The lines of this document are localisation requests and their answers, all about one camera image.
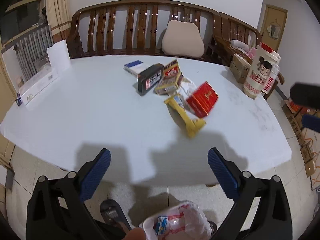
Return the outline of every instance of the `radiator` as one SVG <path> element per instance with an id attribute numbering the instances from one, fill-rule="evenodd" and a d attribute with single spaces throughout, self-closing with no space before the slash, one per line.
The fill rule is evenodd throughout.
<path id="1" fill-rule="evenodd" d="M 37 73 L 37 64 L 47 56 L 47 48 L 53 45 L 50 25 L 37 28 L 15 44 L 19 65 L 25 81 Z"/>

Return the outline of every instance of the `clothes hanger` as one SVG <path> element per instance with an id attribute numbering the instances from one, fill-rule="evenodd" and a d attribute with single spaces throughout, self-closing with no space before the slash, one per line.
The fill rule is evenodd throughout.
<path id="1" fill-rule="evenodd" d="M 277 22 L 277 20 L 278 19 L 276 18 L 276 20 L 274 22 L 271 22 L 270 24 L 276 23 L 278 25 L 278 27 L 281 27 L 281 25 Z"/>

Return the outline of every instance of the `white bottle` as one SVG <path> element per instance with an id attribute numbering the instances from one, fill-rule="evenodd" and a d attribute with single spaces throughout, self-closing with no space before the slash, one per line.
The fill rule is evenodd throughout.
<path id="1" fill-rule="evenodd" d="M 256 55 L 252 61 L 251 68 L 244 82 L 243 92 L 250 98 L 255 99 L 270 74 L 273 64 L 278 64 L 281 57 L 266 44 L 257 46 Z"/>
<path id="2" fill-rule="evenodd" d="M 278 73 L 279 73 L 280 67 L 277 64 L 273 64 L 271 68 L 270 75 L 264 85 L 264 88 L 262 89 L 262 92 L 268 94 L 270 89 L 272 88 L 273 84 L 275 83 Z"/>

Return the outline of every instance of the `table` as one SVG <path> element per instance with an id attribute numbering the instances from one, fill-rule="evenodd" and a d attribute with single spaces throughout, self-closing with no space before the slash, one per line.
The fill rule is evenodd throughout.
<path id="1" fill-rule="evenodd" d="M 185 77 L 208 81 L 219 95 L 206 125 L 189 139 L 152 91 L 140 96 L 124 64 L 157 56 L 101 56 L 71 60 L 72 67 L 29 104 L 15 103 L 0 125 L 4 137 L 32 155 L 72 171 L 105 147 L 111 165 L 104 180 L 143 185 L 216 182 L 207 154 L 216 147 L 253 174 L 291 159 L 291 149 L 267 102 L 247 97 L 228 67 L 179 58 Z"/>

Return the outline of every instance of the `tiled floor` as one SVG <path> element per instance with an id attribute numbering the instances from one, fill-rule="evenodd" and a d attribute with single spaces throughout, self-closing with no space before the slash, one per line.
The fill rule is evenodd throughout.
<path id="1" fill-rule="evenodd" d="M 306 177 L 304 171 L 298 141 L 281 110 L 282 99 L 274 92 L 268 99 L 268 103 L 292 149 L 292 159 L 280 166 L 254 175 L 266 179 L 275 174 L 281 177 L 292 214 L 293 239 L 296 240 L 312 220 L 317 203 L 317 194 L 315 191 L 311 191 L 310 180 Z M 25 239 L 27 204 L 35 186 L 35 181 L 40 175 L 46 175 L 49 179 L 54 179 L 63 177 L 66 172 L 31 156 L 18 147 L 15 147 L 11 164 L 15 171 L 15 180 L 13 190 L 6 191 L 7 215 L 13 230 L 21 239 Z M 138 226 L 148 216 L 182 200 L 191 200 L 197 203 L 204 211 L 207 219 L 216 222 L 219 226 L 233 204 L 233 201 L 225 197 L 220 185 L 211 188 L 204 185 L 139 187 L 101 182 L 92 199 L 85 202 L 95 219 L 103 221 L 99 207 L 100 203 L 107 198 L 114 198 L 119 202 L 132 226 Z M 255 199 L 243 228 L 250 227 L 257 205 L 258 199 Z"/>

